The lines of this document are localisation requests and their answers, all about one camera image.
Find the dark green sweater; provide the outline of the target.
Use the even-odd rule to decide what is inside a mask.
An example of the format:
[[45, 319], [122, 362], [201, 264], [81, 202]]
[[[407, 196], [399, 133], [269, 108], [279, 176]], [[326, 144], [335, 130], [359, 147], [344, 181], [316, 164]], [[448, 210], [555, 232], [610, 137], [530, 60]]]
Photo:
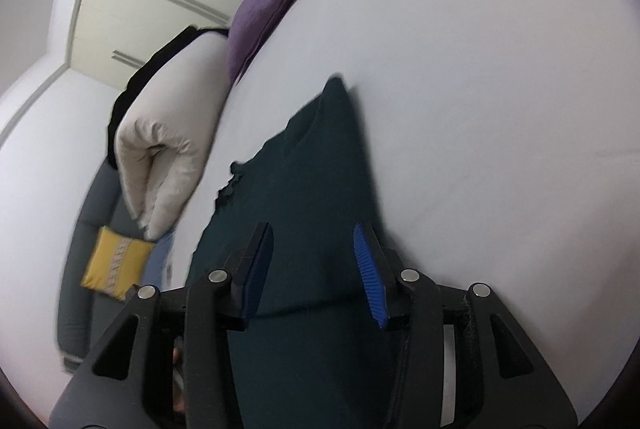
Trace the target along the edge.
[[259, 223], [272, 261], [257, 315], [229, 336], [249, 428], [379, 428], [396, 375], [398, 341], [373, 319], [352, 248], [359, 223], [380, 230], [352, 99], [330, 79], [216, 197], [188, 278], [222, 267]]

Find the blue striped pillow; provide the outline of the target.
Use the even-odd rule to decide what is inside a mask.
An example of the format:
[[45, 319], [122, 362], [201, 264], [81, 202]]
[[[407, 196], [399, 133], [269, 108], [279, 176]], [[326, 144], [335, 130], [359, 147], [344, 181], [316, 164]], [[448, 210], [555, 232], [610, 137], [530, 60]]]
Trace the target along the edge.
[[172, 274], [172, 246], [175, 233], [165, 234], [152, 249], [142, 274], [141, 285], [153, 285], [160, 291], [168, 290]]

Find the dark grey headboard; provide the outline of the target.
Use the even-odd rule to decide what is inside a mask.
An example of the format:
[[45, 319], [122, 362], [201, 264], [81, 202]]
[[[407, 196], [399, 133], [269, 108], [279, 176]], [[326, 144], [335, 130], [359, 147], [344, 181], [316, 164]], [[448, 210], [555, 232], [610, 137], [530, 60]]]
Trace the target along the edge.
[[107, 162], [100, 166], [80, 209], [58, 296], [56, 342], [63, 371], [70, 375], [122, 311], [120, 301], [81, 285], [101, 227], [142, 238], [122, 198], [119, 174]]

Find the yellow patterned cushion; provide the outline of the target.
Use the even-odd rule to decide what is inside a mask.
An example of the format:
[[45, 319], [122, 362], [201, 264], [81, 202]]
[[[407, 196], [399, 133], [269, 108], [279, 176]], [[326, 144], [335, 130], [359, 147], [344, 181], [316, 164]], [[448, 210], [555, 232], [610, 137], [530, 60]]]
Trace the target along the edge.
[[127, 291], [140, 286], [155, 244], [101, 227], [80, 286], [124, 302]]

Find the beige folded duvet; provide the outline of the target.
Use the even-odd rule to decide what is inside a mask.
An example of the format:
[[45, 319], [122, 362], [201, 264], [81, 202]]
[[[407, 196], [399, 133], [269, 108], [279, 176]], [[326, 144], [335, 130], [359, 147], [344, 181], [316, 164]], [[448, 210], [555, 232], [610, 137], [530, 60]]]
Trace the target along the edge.
[[114, 139], [122, 196], [144, 237], [179, 220], [201, 180], [231, 89], [228, 39], [198, 36], [145, 84]]

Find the white bed sheet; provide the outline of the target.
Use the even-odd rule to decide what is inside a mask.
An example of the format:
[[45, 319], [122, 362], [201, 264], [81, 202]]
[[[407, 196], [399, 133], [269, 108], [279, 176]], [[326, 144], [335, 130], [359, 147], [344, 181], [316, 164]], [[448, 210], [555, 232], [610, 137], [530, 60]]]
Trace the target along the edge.
[[639, 0], [297, 0], [230, 93], [175, 284], [231, 163], [334, 74], [390, 238], [494, 287], [586, 418], [639, 338]]

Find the black garment behind duvet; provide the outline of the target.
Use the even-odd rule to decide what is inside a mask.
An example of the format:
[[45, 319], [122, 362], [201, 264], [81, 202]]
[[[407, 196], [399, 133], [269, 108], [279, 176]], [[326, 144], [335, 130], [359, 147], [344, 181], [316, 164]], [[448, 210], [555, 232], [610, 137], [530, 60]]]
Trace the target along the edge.
[[137, 99], [140, 92], [151, 80], [151, 78], [174, 56], [190, 45], [200, 36], [214, 33], [227, 38], [229, 35], [228, 28], [225, 27], [205, 27], [197, 28], [193, 25], [186, 26], [184, 30], [172, 38], [160, 50], [157, 50], [128, 80], [126, 88], [119, 94], [115, 100], [110, 122], [106, 128], [107, 153], [106, 160], [112, 169], [117, 170], [117, 160], [115, 153], [115, 136], [116, 131], [124, 119], [134, 100]]

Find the purple cushion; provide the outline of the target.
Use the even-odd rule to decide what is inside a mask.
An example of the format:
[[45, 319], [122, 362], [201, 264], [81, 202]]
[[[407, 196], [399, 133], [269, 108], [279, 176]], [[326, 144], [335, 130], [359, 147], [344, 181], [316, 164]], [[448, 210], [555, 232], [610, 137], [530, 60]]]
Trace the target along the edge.
[[242, 0], [228, 35], [230, 82], [243, 75], [294, 0]]

